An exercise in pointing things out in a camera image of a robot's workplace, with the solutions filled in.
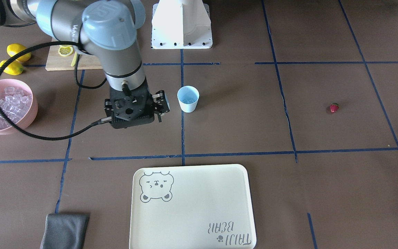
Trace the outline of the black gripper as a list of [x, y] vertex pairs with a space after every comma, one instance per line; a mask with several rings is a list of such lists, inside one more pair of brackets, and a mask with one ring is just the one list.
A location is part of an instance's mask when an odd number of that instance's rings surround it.
[[126, 129], [152, 123], [155, 118], [161, 123], [162, 116], [170, 112], [170, 104], [164, 90], [151, 94], [148, 83], [144, 81], [134, 90], [126, 86], [120, 91], [110, 87], [104, 111], [104, 123], [109, 123], [114, 129]]

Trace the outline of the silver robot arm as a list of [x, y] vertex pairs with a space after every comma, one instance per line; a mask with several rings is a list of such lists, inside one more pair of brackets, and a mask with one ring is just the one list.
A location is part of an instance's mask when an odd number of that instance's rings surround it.
[[0, 26], [35, 22], [63, 45], [98, 58], [110, 97], [97, 124], [115, 129], [152, 123], [170, 111], [165, 92], [148, 89], [137, 41], [145, 16], [139, 0], [0, 0]]

